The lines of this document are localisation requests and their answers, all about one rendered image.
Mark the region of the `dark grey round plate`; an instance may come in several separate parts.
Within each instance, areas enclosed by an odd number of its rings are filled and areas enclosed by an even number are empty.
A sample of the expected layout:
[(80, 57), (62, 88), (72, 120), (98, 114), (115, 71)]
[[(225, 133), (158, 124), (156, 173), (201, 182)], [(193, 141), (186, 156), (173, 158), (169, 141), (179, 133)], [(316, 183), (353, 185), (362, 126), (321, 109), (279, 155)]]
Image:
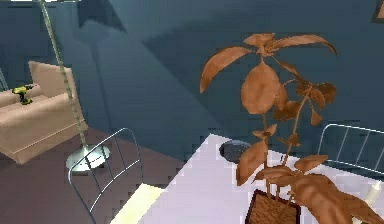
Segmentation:
[(220, 155), (227, 161), (237, 164), (241, 155), (250, 147), (250, 144), (240, 140), (229, 140), (219, 147)]

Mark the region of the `brown house plant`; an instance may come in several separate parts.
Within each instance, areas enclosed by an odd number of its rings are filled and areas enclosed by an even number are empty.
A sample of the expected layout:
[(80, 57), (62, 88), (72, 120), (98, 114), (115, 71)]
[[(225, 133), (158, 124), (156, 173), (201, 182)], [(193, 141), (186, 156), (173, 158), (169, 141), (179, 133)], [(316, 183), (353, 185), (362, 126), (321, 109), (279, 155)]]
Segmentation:
[[(265, 59), (285, 47), (320, 43), (331, 52), (336, 51), (335, 47), (314, 34), (277, 39), (273, 33), (259, 33), (249, 36), (244, 43), (243, 47), (226, 47), (206, 61), (200, 90), (205, 91), (213, 78), (237, 59), (254, 53), (260, 57), (260, 63), (250, 70), (241, 87), (241, 103), (247, 112), (264, 117), (272, 111), (275, 122), (293, 120), (298, 123), (303, 106), (308, 104), (311, 124), (319, 124), (322, 117), (317, 111), (334, 100), (335, 86), (328, 82), (313, 84), (305, 80), (294, 66), (279, 61), (278, 64), (293, 75), (291, 82), (296, 85), (296, 95), (300, 98), (290, 101), (286, 85)], [(253, 132), (258, 141), (241, 155), (237, 163), (236, 183), (239, 186), (251, 177), (252, 181), (263, 180), (268, 197), (274, 195), (275, 199), (282, 198), (307, 208), (318, 224), (353, 224), (353, 218), (361, 220), (362, 224), (384, 224), (384, 219), (365, 201), (340, 191), (327, 176), (309, 173), (328, 159), (326, 155), (309, 155), (288, 167), (289, 155), (285, 154), (279, 165), (270, 166), (267, 162), (268, 141), (276, 130), (277, 124), (265, 123), (261, 130)]]

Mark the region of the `white table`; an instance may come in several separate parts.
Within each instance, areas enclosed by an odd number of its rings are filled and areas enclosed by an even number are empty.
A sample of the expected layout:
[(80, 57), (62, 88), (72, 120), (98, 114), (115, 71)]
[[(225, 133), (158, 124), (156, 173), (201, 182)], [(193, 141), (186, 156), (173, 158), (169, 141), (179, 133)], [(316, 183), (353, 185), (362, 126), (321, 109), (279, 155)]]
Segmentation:
[[(245, 224), (256, 189), (265, 181), (236, 185), (236, 165), (219, 154), (228, 138), (210, 134), (137, 224)], [(376, 180), (325, 165), (309, 171), (326, 175), (340, 191), (364, 198)], [(384, 183), (372, 209), (384, 219)]]

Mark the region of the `silver floor lamp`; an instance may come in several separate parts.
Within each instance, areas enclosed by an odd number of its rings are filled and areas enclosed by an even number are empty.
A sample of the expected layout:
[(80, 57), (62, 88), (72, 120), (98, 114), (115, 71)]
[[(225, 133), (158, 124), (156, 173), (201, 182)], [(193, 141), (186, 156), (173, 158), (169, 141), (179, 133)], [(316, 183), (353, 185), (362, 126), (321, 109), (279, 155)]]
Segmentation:
[(76, 108), (75, 105), (75, 100), (74, 100), (74, 93), (69, 85), (69, 79), (67, 76), (67, 73), (65, 72), (65, 67), (63, 64), (62, 57), (60, 55), (60, 50), (57, 46), (57, 41), (56, 37), (54, 34), (54, 30), (51, 24), (51, 20), (48, 14), (48, 11), (46, 9), (46, 1), (45, 0), (23, 0), (24, 2), (36, 2), (39, 4), (39, 7), (42, 12), (42, 16), (44, 19), (44, 23), (47, 29), (47, 33), (49, 35), (52, 48), (55, 54), (56, 61), (58, 63), (59, 69), (60, 69), (60, 74), (63, 78), (63, 83), (65, 86), (65, 90), (67, 93), (67, 96), (69, 98), (69, 103), (71, 105), (71, 110), (73, 113), (73, 117), (76, 122), (76, 127), (79, 132), (80, 140), (81, 140), (81, 148), (78, 149), (77, 151), (73, 152), (66, 161), (66, 166), (70, 171), (75, 171), (75, 172), (82, 172), (82, 171), (88, 171), (93, 168), (96, 168), (100, 166), (101, 164), (105, 163), (107, 158), (106, 154), (104, 151), (104, 148), (102, 145), (97, 144), (94, 146), (90, 146), (86, 142), (86, 138), (84, 135), (84, 131), (82, 129), (81, 121), (80, 121), (80, 116), (79, 112)]

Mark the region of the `dark red plant pot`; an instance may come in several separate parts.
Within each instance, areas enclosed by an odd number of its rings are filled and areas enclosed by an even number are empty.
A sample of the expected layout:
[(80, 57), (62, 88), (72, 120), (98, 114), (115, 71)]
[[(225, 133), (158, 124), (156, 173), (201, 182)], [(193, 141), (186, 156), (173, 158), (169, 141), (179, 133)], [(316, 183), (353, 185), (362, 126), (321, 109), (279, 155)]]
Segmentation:
[(256, 189), (245, 218), (245, 224), (300, 224), (301, 207), (288, 200)]

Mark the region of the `beige sofa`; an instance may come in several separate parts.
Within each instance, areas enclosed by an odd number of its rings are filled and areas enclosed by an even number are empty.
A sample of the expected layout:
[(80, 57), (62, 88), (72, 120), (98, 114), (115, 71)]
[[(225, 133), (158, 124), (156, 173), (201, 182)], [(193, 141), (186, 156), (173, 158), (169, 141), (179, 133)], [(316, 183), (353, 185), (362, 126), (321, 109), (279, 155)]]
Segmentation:
[(18, 164), (79, 134), (64, 79), (57, 65), (29, 61), (34, 87), (22, 105), (12, 90), (0, 92), (0, 153)]

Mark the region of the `yellow and black drill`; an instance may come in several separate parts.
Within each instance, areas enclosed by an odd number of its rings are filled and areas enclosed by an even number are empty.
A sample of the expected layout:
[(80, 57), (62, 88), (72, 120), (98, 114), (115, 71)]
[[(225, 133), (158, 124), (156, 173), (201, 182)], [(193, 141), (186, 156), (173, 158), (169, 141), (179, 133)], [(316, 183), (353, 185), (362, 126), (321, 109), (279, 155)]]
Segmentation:
[(26, 98), (25, 95), (26, 95), (28, 90), (31, 90), (33, 88), (34, 88), (34, 86), (32, 84), (23, 85), (20, 87), (13, 88), (12, 93), (17, 94), (20, 97), (20, 103), (22, 105), (28, 105), (28, 104), (31, 104), (33, 102), (33, 100), (31, 98)]

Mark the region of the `white candle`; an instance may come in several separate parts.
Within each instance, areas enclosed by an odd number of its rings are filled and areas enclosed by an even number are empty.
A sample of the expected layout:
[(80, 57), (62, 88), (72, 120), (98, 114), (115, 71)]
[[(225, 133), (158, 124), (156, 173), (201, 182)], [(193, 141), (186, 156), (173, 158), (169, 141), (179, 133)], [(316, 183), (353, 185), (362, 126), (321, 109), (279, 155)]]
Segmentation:
[[(377, 181), (375, 184), (371, 185), (370, 188), (368, 189), (368, 192), (364, 197), (364, 201), (369, 206), (371, 206), (375, 202), (378, 195), (380, 194), (382, 189), (381, 184), (382, 184), (381, 181)], [(353, 218), (352, 221), (353, 221), (353, 224), (362, 224), (362, 221), (357, 218)]]

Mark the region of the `framed wall picture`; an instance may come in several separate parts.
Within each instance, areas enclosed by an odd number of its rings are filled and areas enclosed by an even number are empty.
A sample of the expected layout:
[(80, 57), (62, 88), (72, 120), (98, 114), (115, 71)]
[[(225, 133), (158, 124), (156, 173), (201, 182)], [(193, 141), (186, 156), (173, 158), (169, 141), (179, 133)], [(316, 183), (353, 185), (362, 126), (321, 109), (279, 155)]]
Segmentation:
[(384, 24), (384, 0), (377, 0), (371, 22)]

